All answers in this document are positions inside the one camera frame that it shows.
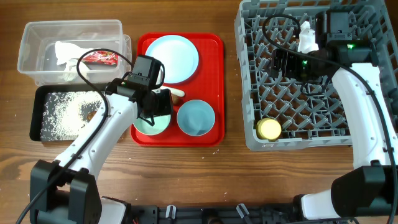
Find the brown carrot-like food scrap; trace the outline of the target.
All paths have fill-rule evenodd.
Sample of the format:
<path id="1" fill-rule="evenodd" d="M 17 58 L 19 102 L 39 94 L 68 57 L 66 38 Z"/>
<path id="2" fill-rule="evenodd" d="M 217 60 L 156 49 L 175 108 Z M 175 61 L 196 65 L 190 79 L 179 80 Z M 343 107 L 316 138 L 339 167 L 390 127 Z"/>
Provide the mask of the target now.
<path id="1" fill-rule="evenodd" d="M 180 96 L 171 94 L 172 96 L 172 104 L 173 105 L 181 105 L 182 104 L 182 98 Z"/>

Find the green bowl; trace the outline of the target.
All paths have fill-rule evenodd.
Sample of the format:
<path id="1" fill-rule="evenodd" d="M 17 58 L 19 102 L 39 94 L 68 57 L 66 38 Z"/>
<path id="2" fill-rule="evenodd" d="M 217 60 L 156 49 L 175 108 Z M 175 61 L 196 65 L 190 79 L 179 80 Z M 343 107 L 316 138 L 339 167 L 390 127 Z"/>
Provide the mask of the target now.
<path id="1" fill-rule="evenodd" d="M 151 126 L 149 123 L 139 118 L 133 123 L 133 125 L 141 134 L 155 136 L 164 132 L 168 128 L 171 119 L 171 115 L 156 116 L 154 118 L 154 125 Z"/>

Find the light blue bowl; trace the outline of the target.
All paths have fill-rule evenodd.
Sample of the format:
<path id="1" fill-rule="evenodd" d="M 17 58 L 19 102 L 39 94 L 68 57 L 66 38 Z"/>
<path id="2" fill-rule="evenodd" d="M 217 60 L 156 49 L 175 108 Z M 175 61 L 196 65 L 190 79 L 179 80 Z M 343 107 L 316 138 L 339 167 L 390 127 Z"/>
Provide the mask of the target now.
<path id="1" fill-rule="evenodd" d="M 203 100 L 185 102 L 177 112 L 177 124 L 187 135 L 199 137 L 211 131 L 215 125 L 214 109 Z"/>

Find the yellow plastic cup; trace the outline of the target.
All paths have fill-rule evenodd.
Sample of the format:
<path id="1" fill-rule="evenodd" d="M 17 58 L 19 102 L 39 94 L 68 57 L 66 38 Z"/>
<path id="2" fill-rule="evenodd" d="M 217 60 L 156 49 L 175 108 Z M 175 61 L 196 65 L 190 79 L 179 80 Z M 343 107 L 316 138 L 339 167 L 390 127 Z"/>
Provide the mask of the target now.
<path id="1" fill-rule="evenodd" d="M 259 139 L 274 141 L 279 138 L 281 132 L 282 126 L 275 119 L 264 118 L 256 124 L 256 133 Z"/>

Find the white rice grains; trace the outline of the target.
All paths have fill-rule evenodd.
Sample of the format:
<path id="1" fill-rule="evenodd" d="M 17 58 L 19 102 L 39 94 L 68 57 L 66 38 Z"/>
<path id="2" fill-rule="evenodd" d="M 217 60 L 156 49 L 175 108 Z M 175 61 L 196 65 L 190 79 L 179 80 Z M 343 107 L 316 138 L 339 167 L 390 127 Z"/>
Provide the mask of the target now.
<path id="1" fill-rule="evenodd" d="M 45 96 L 40 129 L 41 141 L 69 141 L 89 123 L 87 115 L 103 100 L 95 91 L 53 92 Z"/>

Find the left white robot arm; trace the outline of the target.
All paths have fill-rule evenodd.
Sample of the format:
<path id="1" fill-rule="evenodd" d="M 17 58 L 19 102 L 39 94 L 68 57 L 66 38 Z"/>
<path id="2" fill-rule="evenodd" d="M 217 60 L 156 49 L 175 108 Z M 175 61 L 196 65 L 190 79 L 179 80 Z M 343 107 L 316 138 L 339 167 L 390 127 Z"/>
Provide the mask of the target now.
<path id="1" fill-rule="evenodd" d="M 136 120 L 151 126 L 172 112 L 170 90 L 155 93 L 165 66 L 138 55 L 132 70 L 101 91 L 103 102 L 83 132 L 53 162 L 39 160 L 30 173 L 30 202 L 17 219 L 31 223 L 132 223 L 131 204 L 100 197 L 97 179 L 105 160 Z"/>

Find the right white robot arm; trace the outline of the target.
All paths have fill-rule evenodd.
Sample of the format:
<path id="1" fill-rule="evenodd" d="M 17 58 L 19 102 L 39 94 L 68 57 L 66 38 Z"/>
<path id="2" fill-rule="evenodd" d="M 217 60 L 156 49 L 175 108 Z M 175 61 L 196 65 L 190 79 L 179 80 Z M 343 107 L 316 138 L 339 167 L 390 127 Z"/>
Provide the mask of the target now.
<path id="1" fill-rule="evenodd" d="M 384 101 L 379 60 L 368 40 L 355 40 L 348 11 L 327 10 L 315 17 L 312 43 L 301 53 L 275 44 L 268 66 L 272 77 L 308 82 L 326 76 L 343 104 L 353 146 L 354 169 L 331 188 L 299 197 L 307 220 L 397 214 L 397 136 Z"/>

